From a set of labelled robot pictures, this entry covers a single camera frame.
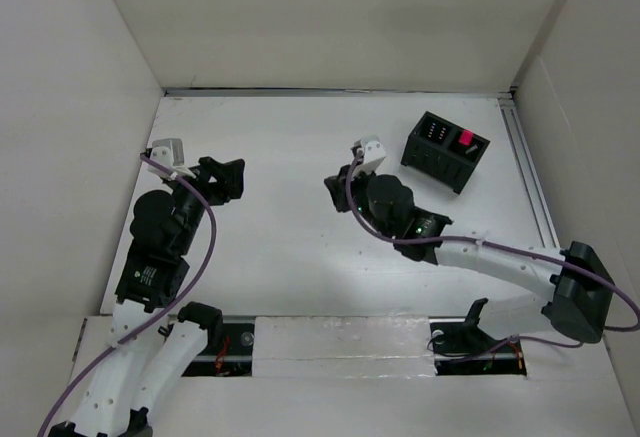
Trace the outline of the pink-capped black highlighter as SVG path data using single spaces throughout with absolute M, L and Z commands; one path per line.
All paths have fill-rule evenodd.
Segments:
M 469 130 L 462 130 L 454 139 L 452 149 L 455 153 L 470 158 L 482 147 L 482 142 Z

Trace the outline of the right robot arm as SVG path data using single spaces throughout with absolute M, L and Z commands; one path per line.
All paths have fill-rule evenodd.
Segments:
M 431 343 L 439 354 L 468 358 L 546 331 L 563 336 L 568 348 L 601 341 L 614 284 L 592 247 L 574 242 L 567 249 L 518 248 L 489 241 L 480 230 L 465 230 L 418 207 L 412 190 L 393 175 L 342 167 L 324 185 L 338 212 L 354 215 L 403 257 L 524 289 L 505 301 L 474 300 L 464 316 L 437 329 Z

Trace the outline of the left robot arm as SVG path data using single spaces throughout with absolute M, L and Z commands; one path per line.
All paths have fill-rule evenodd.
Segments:
M 152 435 L 187 367 L 224 341 L 222 312 L 183 300 L 213 255 L 213 207 L 243 194 L 245 162 L 202 157 L 184 168 L 153 150 L 140 158 L 166 187 L 136 200 L 106 347 L 63 391 L 41 436 Z

